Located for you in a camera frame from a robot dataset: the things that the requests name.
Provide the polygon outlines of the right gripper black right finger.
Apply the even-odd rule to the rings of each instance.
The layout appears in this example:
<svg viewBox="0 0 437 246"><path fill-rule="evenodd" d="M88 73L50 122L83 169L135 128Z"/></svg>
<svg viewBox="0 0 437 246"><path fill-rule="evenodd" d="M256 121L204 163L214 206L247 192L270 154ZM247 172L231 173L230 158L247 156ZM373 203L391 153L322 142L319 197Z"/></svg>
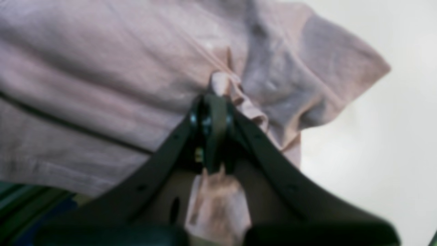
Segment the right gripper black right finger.
<svg viewBox="0 0 437 246"><path fill-rule="evenodd" d="M249 119L222 97L205 96L205 167L246 189L252 226L245 246L398 246L395 229L301 174Z"/></svg>

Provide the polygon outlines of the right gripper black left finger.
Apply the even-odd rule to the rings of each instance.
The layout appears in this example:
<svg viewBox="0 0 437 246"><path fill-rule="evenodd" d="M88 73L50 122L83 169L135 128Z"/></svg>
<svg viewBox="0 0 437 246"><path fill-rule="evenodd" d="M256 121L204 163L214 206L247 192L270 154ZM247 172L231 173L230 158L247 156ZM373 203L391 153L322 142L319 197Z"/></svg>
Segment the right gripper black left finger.
<svg viewBox="0 0 437 246"><path fill-rule="evenodd" d="M99 198L46 223L34 245L189 246L179 219L204 167L202 121L207 118L202 95L146 164Z"/></svg>

